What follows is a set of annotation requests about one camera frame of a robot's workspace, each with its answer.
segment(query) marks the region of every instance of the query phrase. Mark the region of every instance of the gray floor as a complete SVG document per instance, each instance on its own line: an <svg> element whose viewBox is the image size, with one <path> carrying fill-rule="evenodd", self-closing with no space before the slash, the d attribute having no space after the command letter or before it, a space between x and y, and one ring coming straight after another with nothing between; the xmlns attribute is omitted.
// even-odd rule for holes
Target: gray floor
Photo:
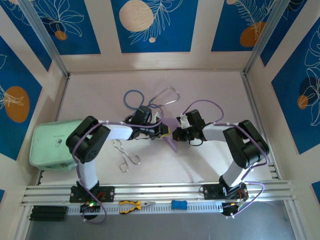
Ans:
<svg viewBox="0 0 320 240"><path fill-rule="evenodd" d="M220 213L109 215L103 225L80 216L33 221L27 240L292 240L284 204L255 202L235 219Z"/></svg>

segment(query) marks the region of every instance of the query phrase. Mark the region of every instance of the blue handle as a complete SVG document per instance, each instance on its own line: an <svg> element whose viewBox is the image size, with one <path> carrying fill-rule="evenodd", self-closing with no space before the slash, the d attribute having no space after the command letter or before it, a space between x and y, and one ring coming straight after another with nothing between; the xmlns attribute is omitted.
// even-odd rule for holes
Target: blue handle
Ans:
<svg viewBox="0 0 320 240"><path fill-rule="evenodd" d="M177 201L177 200L172 200L171 201L171 209L182 209L182 210L187 210L187 201Z"/></svg>

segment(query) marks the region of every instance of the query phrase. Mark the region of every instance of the white cable clip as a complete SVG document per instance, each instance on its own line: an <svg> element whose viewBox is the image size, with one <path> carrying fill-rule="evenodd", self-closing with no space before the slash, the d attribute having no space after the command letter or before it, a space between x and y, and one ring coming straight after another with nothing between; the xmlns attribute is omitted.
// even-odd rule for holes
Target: white cable clip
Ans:
<svg viewBox="0 0 320 240"><path fill-rule="evenodd" d="M181 128L182 129L187 129L190 127L190 123L187 119L186 115L183 115L182 113L180 113L180 122L181 122Z"/></svg>

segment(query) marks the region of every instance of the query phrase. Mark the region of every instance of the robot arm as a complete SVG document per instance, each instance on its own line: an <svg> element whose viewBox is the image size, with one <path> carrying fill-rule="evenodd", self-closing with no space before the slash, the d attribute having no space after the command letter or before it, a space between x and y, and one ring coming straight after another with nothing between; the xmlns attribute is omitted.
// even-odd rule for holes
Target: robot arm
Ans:
<svg viewBox="0 0 320 240"><path fill-rule="evenodd" d="M99 121L88 116L68 137L66 145L71 153L79 159L78 174L82 183L77 182L76 191L82 191L82 187L94 191L99 187L96 175L95 157L98 155L103 144L107 140L132 140L140 134L145 134L150 139L161 138L170 133L169 128L163 124L151 123L151 109L141 106L134 116L128 116L124 123L133 126L118 124L99 125ZM248 140L247 136L236 127L217 126L215 123L205 124L198 110L185 114L183 118L177 117L181 123L172 133L172 139L178 142L192 141L223 141L226 142L231 152L233 162L229 169L220 177L219 184L213 186L213 195L216 199L227 198L243 187L242 178L250 167L263 159L262 153ZM97 126L88 137L79 143L86 133L94 126ZM269 148L253 124L242 121L238 124L250 137L259 145L263 152L269 154Z"/></svg>
<svg viewBox="0 0 320 240"><path fill-rule="evenodd" d="M235 127L218 126L215 123L205 124L198 110L187 112L185 116L178 117L177 120L180 121L181 126L188 127L178 127L172 133L173 139L181 142L189 141L189 143L194 139L226 142L233 161L220 177L219 182L225 187L227 194L233 192L234 187L238 187L242 182L242 177L248 169L264 158L262 153ZM238 126L253 138L266 155L269 154L267 143L249 120L240 122Z"/></svg>
<svg viewBox="0 0 320 240"><path fill-rule="evenodd" d="M86 133L94 126L102 123L93 116L86 117L82 123L71 133L66 140L66 145L70 153L73 153L78 158L78 175L81 176L82 187L91 190L97 186L98 178L96 174L95 158L101 150L105 141L110 140L133 140L140 134L145 134L150 139L161 138L169 134L168 126L163 123L150 123L151 109L146 106L141 106L135 112L135 115L128 116L124 123L130 125L140 125L146 127L134 127L119 124L108 124L97 126L88 137L79 144L79 141Z"/></svg>

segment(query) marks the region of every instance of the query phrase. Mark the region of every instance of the scissors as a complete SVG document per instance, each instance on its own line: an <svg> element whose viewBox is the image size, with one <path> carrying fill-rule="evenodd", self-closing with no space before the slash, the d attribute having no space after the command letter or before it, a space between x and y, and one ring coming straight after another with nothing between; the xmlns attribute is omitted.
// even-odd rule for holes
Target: scissors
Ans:
<svg viewBox="0 0 320 240"><path fill-rule="evenodd" d="M119 165L121 172L126 173L129 171L129 165L127 162L127 159L129 159L134 165L140 164L140 157L138 155L134 155L133 157L130 157L125 151L122 146L122 142L119 139L113 140L113 146L118 149L122 155L124 163L121 163Z"/></svg>
<svg viewBox="0 0 320 240"><path fill-rule="evenodd" d="M127 211L120 211L119 213L124 215L124 214L129 214L135 210L141 210L141 208L155 204L156 202L154 201L128 201L128 200L124 200L124 201L119 201L119 204L132 204L135 205L133 208L127 210Z"/></svg>

